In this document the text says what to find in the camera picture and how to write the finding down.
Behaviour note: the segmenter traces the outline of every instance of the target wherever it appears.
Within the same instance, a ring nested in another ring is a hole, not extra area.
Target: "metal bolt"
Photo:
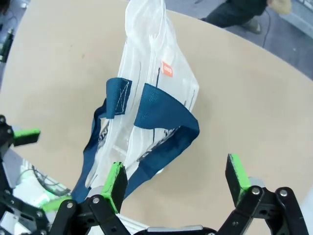
[[[280,190],[279,194],[280,194],[281,196],[283,196],[283,197],[286,197],[286,196],[287,196],[287,191],[284,190],[284,189],[282,189],[282,190]]]
[[[38,217],[42,217],[43,216],[43,213],[41,211],[37,211],[36,214],[37,214]]]
[[[100,199],[97,198],[97,197],[95,197],[92,202],[93,202],[94,204],[97,204],[99,201],[100,201]]]
[[[252,189],[252,193],[253,193],[254,195],[259,195],[259,194],[260,194],[259,188],[257,188],[257,187],[253,188],[253,189]]]
[[[67,204],[67,208],[72,208],[72,207],[73,207],[73,203],[69,202],[69,203]]]

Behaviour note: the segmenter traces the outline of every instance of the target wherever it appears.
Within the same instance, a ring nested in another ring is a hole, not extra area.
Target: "orange tag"
[[[162,73],[169,77],[173,77],[173,69],[171,66],[162,61]]]

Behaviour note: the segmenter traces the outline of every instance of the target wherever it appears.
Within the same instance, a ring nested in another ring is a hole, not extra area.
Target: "gray shoe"
[[[247,23],[242,24],[241,27],[255,34],[260,34],[262,32],[261,25],[254,18],[249,20]]]

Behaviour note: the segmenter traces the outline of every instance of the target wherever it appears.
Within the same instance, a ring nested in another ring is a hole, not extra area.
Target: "beige tabletop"
[[[0,111],[9,123],[41,129],[37,144],[16,151],[69,188],[81,173],[106,81],[118,72],[126,5],[33,0],[13,42]],[[289,186],[301,202],[313,178],[312,81],[236,35],[168,14],[200,85],[193,114],[201,133],[126,199],[122,214],[151,226],[218,229],[233,209],[224,177],[229,152],[268,189]]]

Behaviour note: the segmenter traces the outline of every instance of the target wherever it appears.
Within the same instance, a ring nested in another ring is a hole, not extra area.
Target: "blue fabric handle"
[[[144,129],[175,131],[141,159],[138,169],[129,179],[125,197],[174,160],[200,133],[198,121],[185,106],[149,84],[144,86],[134,125]]]
[[[125,114],[131,86],[132,81],[120,77],[111,78],[107,81],[107,98],[104,100],[103,105],[94,112],[91,136],[83,152],[84,163],[82,173],[71,194],[72,198],[78,203],[83,202],[90,191],[90,188],[85,187],[85,182],[98,149],[101,118],[112,119],[115,115]]]

